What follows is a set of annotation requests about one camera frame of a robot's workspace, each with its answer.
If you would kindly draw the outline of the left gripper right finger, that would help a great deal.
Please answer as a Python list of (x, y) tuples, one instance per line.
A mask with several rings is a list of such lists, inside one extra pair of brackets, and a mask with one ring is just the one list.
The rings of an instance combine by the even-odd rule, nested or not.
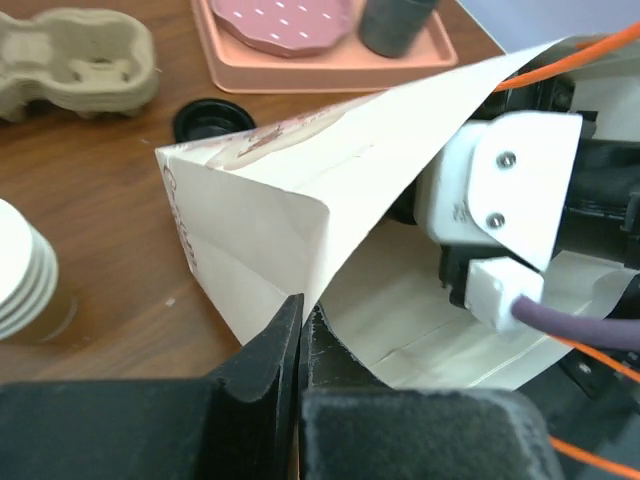
[(395, 390), (316, 305), (300, 340), (303, 479), (561, 479), (544, 419), (518, 392)]

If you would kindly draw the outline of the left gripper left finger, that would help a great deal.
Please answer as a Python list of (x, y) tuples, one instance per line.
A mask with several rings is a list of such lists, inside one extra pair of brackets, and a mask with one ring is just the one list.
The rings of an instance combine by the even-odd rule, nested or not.
[(285, 479), (304, 299), (202, 377), (1, 388), (5, 479)]

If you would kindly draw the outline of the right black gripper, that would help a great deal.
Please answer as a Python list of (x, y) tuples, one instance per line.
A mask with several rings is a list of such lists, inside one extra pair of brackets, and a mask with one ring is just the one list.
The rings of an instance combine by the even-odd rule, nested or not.
[[(555, 76), (490, 95), (469, 121), (537, 111), (574, 114), (576, 85)], [(554, 250), (539, 271), (501, 246), (440, 245), (439, 278), (450, 303), (473, 322), (447, 321), (389, 354), (395, 387), (499, 386), (538, 389), (568, 377), (593, 394), (611, 370), (577, 349), (610, 334), (575, 327), (574, 316), (611, 318), (630, 303), (639, 325), (639, 145), (596, 137), (598, 115), (582, 111), (581, 136)], [(419, 227), (419, 174), (389, 209)]]

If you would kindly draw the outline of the paper bag orange handles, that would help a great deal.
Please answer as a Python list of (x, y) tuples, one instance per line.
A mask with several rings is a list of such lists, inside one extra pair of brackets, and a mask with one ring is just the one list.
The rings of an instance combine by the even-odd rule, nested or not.
[(335, 335), (395, 390), (501, 389), (594, 436), (633, 406), (636, 370), (614, 360), (639, 347), (630, 303), (611, 318), (574, 316), (610, 334), (577, 349), (610, 368), (590, 394), (568, 377), (532, 386), (395, 387), (385, 358), (440, 324), (473, 322), (439, 278), (441, 248), (389, 209), (492, 94), (555, 76), (576, 85), (574, 114), (596, 137), (639, 145), (639, 30), (566, 38), (328, 106), (248, 132), (163, 147), (156, 157), (189, 268), (241, 349), (284, 301), (304, 299), (292, 447), (299, 448), (300, 340), (316, 305)]

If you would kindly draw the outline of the stack of paper cups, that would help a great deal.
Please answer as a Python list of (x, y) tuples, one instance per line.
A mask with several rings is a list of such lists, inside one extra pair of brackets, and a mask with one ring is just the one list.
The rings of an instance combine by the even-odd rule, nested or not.
[(77, 300), (50, 242), (17, 210), (1, 202), (1, 341), (49, 342), (72, 322)]

